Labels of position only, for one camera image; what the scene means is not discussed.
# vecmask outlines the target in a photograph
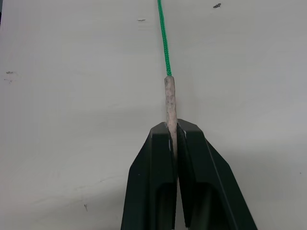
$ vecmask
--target green rope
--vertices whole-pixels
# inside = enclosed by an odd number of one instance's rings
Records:
[[[161,32],[162,32],[162,39],[163,39],[163,46],[164,46],[166,73],[168,76],[172,76],[171,64],[169,62],[168,45],[167,45],[167,38],[166,38],[166,31],[165,31],[164,16],[163,16],[161,0],[158,0],[158,9],[159,9],[159,15],[160,15]]]

